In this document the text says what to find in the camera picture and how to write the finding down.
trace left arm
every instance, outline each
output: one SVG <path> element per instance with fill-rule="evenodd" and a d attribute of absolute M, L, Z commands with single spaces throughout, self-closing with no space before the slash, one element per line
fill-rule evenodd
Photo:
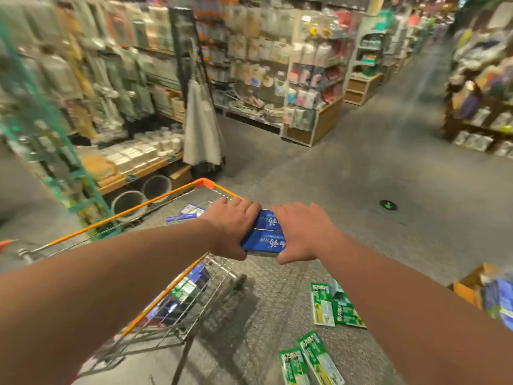
<path fill-rule="evenodd" d="M 206 252 L 243 260 L 260 211 L 219 199 L 201 218 L 104 239 L 0 277 L 0 383 L 61 385 Z"/>

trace hand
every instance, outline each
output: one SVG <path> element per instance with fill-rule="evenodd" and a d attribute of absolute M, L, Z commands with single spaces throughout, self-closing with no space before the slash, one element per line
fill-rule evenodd
<path fill-rule="evenodd" d="M 279 253 L 278 262 L 311 261 L 322 252 L 321 244 L 340 235 L 329 216 L 317 204 L 306 206 L 300 202 L 274 205 L 273 212 L 287 247 Z"/>
<path fill-rule="evenodd" d="M 225 197 L 215 201 L 200 217 L 212 223 L 219 233 L 212 253 L 240 261 L 246 259 L 247 254 L 240 246 L 240 241 L 253 225 L 261 208 L 260 203 L 238 197 L 230 202 Z"/>

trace left hand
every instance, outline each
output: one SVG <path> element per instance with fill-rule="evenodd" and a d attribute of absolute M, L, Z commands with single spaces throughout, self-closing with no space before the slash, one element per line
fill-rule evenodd
<path fill-rule="evenodd" d="M 218 231 L 212 253 L 236 260 L 246 259 L 240 241 L 247 234 L 262 206 L 252 200 L 235 197 L 228 202 L 225 197 L 215 201 L 200 219 L 209 221 Z"/>

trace right arm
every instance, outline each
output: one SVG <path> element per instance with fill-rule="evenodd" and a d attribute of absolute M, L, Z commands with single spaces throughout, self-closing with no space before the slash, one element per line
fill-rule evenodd
<path fill-rule="evenodd" d="M 410 384 L 511 385 L 513 332 L 431 278 L 345 235 L 318 205 L 274 206 L 281 264 L 318 258 Z"/>

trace forearm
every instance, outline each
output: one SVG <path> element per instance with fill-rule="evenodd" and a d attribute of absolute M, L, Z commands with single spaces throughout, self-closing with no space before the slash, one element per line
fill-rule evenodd
<path fill-rule="evenodd" d="M 195 219 L 94 242 L 4 276 L 0 383 L 26 384 L 37 377 L 53 385 L 56 373 L 66 380 L 211 250 L 216 235 L 209 222 Z"/>
<path fill-rule="evenodd" d="M 318 258 L 407 382 L 512 383 L 513 333 L 483 311 L 342 233 Z"/>

